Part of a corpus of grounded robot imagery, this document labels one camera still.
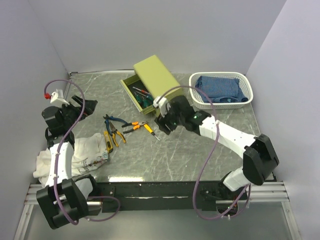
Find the blue handled pliers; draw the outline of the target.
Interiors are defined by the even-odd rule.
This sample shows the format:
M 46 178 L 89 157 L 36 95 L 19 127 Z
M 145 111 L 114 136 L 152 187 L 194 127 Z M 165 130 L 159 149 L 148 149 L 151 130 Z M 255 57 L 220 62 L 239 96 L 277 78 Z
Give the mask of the blue handled pliers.
M 110 136 L 113 135 L 112 128 L 111 128 L 111 126 L 114 126 L 113 122 L 127 124 L 127 122 L 125 120 L 118 118 L 118 117 L 109 116 L 108 114 L 106 114 L 103 118 L 104 118 L 104 122 L 106 125 L 106 129 L 107 129 Z

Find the yellow handled screwdriver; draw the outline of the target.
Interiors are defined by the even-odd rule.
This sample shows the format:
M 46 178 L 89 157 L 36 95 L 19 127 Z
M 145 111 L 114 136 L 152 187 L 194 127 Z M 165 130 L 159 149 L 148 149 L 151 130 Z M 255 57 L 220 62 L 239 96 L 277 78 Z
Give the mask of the yellow handled screwdriver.
M 154 136 L 158 141 L 160 141 L 160 139 L 157 137 L 157 135 L 155 134 L 155 132 L 152 130 L 152 128 L 146 123 L 143 125 L 147 131 L 152 135 Z

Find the small green screwdriver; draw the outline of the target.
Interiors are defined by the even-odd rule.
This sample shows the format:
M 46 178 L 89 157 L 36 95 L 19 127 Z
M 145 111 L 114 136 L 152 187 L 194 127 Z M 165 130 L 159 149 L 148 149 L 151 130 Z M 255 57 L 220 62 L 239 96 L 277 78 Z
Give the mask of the small green screwdriver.
M 150 102 L 144 97 L 137 96 L 140 106 L 144 109 L 150 106 Z

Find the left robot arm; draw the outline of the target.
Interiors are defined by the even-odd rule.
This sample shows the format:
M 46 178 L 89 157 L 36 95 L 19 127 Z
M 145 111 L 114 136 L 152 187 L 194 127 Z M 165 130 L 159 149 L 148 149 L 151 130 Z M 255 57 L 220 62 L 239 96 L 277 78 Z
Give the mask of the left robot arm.
M 47 124 L 45 138 L 51 161 L 47 182 L 36 192 L 36 200 L 53 230 L 69 223 L 78 224 L 79 219 L 89 215 L 87 200 L 94 201 L 100 194 L 90 174 L 79 180 L 72 179 L 75 150 L 72 126 L 93 114 L 98 102 L 76 95 L 72 99 L 78 106 L 63 101 L 61 106 L 49 106 L 41 113 Z

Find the green stubby screwdriver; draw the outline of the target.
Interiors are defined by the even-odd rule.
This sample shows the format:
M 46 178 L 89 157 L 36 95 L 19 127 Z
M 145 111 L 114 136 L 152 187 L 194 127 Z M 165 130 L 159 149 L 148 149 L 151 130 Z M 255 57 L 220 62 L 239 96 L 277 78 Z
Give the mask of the green stubby screwdriver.
M 141 106 L 142 109 L 148 107 L 148 101 L 142 95 L 135 92 L 134 96 L 135 96 L 136 101 L 139 103 L 139 105 Z

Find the long green screwdriver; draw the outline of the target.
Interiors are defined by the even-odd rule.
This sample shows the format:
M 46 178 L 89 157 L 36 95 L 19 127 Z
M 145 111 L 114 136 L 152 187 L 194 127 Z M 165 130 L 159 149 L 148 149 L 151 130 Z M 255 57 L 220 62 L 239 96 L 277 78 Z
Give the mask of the long green screwdriver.
M 153 97 L 151 96 L 151 95 L 149 95 L 149 94 L 143 94 L 143 93 L 140 93 L 142 96 L 144 96 L 145 98 L 147 98 L 148 100 L 150 100 L 150 101 L 154 101 L 154 99 L 153 99 Z

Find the green metal drawer cabinet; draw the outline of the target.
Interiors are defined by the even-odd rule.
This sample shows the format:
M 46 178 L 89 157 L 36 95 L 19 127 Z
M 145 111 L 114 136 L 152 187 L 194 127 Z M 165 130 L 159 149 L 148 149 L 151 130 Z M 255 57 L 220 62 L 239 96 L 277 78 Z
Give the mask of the green metal drawer cabinet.
M 133 69 L 134 75 L 120 80 L 120 84 L 140 113 L 146 115 L 155 111 L 155 108 L 138 102 L 135 92 L 139 89 L 150 93 L 153 99 L 164 93 L 168 100 L 184 95 L 182 88 L 172 89 L 180 84 L 156 55 L 134 64 Z

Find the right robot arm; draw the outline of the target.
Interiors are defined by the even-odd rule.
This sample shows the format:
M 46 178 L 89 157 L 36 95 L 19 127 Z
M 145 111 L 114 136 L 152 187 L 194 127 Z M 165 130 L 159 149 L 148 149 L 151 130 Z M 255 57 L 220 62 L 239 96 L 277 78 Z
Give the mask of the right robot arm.
M 157 97 L 153 105 L 159 110 L 155 122 L 167 135 L 177 126 L 183 126 L 189 132 L 217 141 L 241 157 L 242 166 L 226 174 L 218 188 L 219 195 L 226 200 L 248 184 L 261 186 L 279 165 L 273 144 L 265 134 L 248 134 L 217 120 L 206 111 L 195 111 L 184 96 L 172 100 Z

